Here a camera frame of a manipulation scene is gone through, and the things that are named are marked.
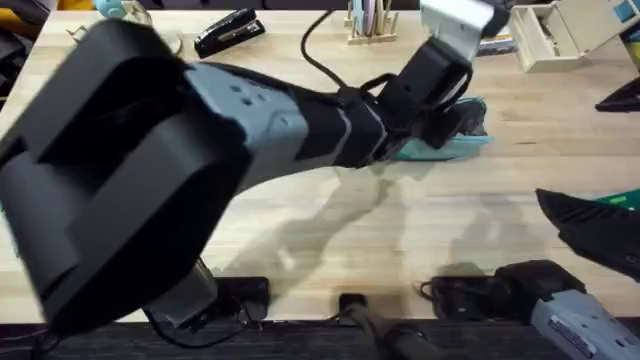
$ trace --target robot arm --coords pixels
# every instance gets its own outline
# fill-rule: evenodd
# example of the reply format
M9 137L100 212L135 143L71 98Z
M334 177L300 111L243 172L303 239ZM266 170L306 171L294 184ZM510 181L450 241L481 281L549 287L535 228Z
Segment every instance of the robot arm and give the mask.
M179 289L251 186L366 166L411 136L442 146L470 67L432 37L380 96L367 90L384 81L329 95L185 64L145 26L96 25L0 141L0 200L51 331L89 331Z

